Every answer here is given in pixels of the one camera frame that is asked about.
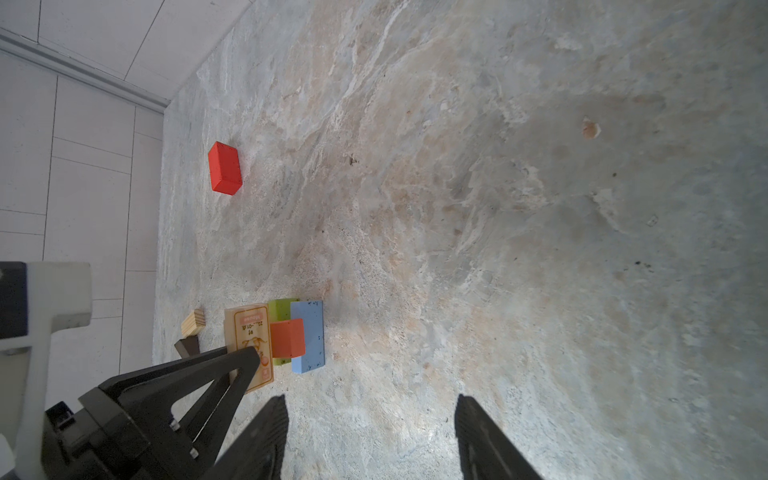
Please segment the blue wood block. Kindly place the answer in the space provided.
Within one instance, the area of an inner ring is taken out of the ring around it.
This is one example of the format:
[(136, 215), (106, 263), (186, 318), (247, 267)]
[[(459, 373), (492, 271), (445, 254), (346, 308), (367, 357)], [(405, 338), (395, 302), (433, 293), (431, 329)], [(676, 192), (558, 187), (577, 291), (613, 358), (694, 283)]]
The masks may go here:
[(303, 374), (325, 365), (323, 302), (297, 301), (290, 304), (293, 319), (303, 320), (305, 354), (291, 362), (292, 372)]

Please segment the light natural wood block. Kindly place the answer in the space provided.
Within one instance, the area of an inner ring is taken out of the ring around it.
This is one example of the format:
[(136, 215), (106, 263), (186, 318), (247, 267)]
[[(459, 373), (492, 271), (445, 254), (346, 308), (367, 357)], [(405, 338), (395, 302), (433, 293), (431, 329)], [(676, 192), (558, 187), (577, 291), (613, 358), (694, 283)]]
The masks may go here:
[(193, 310), (181, 324), (183, 339), (198, 335), (206, 326), (205, 314), (202, 309)]

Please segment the orange wood block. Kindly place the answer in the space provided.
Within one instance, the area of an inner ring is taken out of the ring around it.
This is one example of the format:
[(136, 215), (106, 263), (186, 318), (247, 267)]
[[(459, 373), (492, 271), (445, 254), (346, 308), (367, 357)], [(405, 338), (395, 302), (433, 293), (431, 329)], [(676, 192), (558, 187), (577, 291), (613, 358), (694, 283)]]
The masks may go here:
[(293, 359), (306, 353), (304, 322), (290, 319), (270, 324), (271, 353), (275, 359)]

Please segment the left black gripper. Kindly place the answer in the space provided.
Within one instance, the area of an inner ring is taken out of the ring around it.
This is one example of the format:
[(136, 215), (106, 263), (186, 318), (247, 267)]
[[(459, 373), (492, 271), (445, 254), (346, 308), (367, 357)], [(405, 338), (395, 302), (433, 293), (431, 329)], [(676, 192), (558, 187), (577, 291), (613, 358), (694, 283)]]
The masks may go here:
[(220, 347), (118, 375), (45, 411), (49, 479), (201, 479), (261, 364), (253, 347)]

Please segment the engraved natural wood block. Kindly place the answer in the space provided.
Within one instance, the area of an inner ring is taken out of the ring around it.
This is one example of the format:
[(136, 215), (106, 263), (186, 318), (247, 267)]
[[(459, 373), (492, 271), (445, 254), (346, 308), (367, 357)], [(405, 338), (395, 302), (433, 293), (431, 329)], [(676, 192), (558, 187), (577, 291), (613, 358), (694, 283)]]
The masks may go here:
[(267, 304), (253, 304), (226, 309), (224, 337), (229, 353), (251, 348), (259, 354), (259, 366), (246, 390), (247, 393), (274, 381)]

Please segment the green wood block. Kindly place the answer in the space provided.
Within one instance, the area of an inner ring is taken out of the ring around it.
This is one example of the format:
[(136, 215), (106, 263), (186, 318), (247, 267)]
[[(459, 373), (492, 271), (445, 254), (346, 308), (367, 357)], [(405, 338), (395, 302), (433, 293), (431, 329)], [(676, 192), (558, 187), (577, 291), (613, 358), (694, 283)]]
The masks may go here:
[[(290, 313), (290, 306), (293, 302), (297, 302), (298, 298), (283, 298), (270, 300), (268, 302), (268, 319), (269, 325), (272, 322), (284, 321), (292, 319)], [(291, 359), (275, 359), (272, 357), (273, 364), (275, 366), (281, 366), (289, 364)]]

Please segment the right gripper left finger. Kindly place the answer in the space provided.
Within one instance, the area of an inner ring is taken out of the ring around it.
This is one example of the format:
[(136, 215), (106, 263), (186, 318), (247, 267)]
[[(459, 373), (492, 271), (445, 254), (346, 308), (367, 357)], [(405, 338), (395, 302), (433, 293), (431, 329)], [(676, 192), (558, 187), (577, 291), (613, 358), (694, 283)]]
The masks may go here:
[(280, 480), (288, 430), (285, 396), (274, 396), (202, 479)]

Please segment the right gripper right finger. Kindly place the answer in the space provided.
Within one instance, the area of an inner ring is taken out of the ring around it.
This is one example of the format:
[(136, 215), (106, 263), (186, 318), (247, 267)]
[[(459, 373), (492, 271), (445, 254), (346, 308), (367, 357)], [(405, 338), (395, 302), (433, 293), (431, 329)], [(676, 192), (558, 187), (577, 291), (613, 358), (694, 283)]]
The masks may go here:
[(454, 425), (464, 479), (542, 480), (473, 397), (458, 396)]

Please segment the red wood block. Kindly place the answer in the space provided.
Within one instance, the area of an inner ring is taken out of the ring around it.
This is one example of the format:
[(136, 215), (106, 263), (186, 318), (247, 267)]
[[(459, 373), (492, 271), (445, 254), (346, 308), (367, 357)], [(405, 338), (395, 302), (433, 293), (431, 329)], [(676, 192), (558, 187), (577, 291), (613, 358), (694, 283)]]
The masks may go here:
[(208, 153), (212, 190), (233, 196), (242, 187), (238, 150), (215, 142)]

